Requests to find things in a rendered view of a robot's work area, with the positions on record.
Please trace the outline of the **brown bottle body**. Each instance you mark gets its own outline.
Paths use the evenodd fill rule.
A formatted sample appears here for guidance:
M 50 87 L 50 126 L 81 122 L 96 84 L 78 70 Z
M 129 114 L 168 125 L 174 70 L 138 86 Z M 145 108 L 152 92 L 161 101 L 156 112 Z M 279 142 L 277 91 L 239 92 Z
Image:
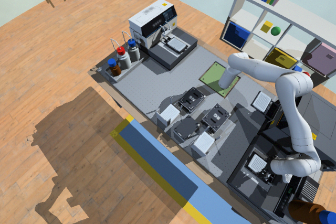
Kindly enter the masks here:
M 322 205 L 296 199 L 292 200 L 288 206 L 292 218 L 306 224 L 316 224 L 312 217 L 312 212 L 315 208 L 326 210 Z

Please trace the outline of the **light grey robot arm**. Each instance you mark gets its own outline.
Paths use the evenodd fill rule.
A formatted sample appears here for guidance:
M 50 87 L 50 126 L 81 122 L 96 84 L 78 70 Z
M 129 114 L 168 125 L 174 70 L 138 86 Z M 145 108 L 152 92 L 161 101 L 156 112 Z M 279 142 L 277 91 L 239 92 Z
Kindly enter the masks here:
M 313 88 L 311 78 L 303 72 L 285 69 L 268 62 L 249 59 L 245 52 L 231 54 L 228 66 L 218 84 L 227 89 L 241 72 L 265 82 L 275 83 L 275 89 L 281 107 L 288 122 L 292 147 L 303 153 L 297 158 L 275 158 L 271 161 L 271 170 L 282 175 L 284 183 L 292 176 L 305 177 L 317 172 L 321 161 L 313 145 L 310 126 L 297 110 L 295 98 L 308 94 Z

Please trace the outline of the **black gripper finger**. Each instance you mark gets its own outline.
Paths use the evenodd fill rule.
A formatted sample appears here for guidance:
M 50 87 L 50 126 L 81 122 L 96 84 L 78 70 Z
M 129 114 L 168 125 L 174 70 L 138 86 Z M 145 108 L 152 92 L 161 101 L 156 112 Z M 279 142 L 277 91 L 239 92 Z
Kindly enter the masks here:
M 279 158 L 279 157 L 277 155 L 269 155 L 269 158 L 265 158 L 263 160 L 267 163 L 270 159 L 273 159 L 273 158 Z
M 258 177 L 260 178 L 260 179 L 269 179 L 269 177 L 268 177 L 268 175 L 269 175 L 269 173 L 266 173 L 264 170 L 266 170 L 267 169 L 267 166 L 265 166 L 265 168 L 263 168 L 262 170 L 261 170 L 261 172 L 256 172 L 256 174 L 258 175 Z M 262 173 L 264 173 L 264 174 L 262 174 Z

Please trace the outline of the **brown glass bottle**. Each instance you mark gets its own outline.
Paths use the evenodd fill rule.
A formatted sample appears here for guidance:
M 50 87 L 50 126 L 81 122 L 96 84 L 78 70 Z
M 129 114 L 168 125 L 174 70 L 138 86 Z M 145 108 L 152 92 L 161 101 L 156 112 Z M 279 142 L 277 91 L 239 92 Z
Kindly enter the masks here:
M 117 68 L 116 69 L 111 69 L 111 67 L 109 67 L 109 68 L 110 68 L 110 70 L 111 70 L 111 72 L 112 72 L 112 74 L 114 76 L 119 76 L 121 74 L 121 69 L 120 69 L 120 67 L 119 67 L 118 64 L 117 64 Z

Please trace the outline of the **red bottle cap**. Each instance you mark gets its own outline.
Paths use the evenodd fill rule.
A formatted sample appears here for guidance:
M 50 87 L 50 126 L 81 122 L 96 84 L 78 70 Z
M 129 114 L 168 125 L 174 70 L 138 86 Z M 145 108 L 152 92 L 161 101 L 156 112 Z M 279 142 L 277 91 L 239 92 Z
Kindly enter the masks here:
M 120 48 L 121 48 L 121 50 L 120 50 Z M 118 52 L 119 55 L 122 55 L 122 54 L 125 53 L 125 49 L 124 49 L 124 47 L 120 47 L 120 48 L 119 47 L 117 48 L 117 52 Z

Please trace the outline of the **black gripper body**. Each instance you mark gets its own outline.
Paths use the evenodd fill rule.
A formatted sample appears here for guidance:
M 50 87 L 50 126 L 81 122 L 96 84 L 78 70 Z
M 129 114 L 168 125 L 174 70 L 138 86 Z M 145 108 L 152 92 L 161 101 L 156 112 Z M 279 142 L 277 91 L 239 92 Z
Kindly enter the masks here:
M 269 173 L 269 175 L 270 175 L 270 174 L 277 175 L 277 174 L 275 174 L 275 173 L 271 170 L 270 164 L 271 164 L 271 161 L 272 161 L 272 160 L 273 160 L 273 159 L 270 159 L 270 160 L 268 161 L 268 163 L 267 163 L 267 169 L 266 169 L 265 171 L 266 171 L 266 173 Z

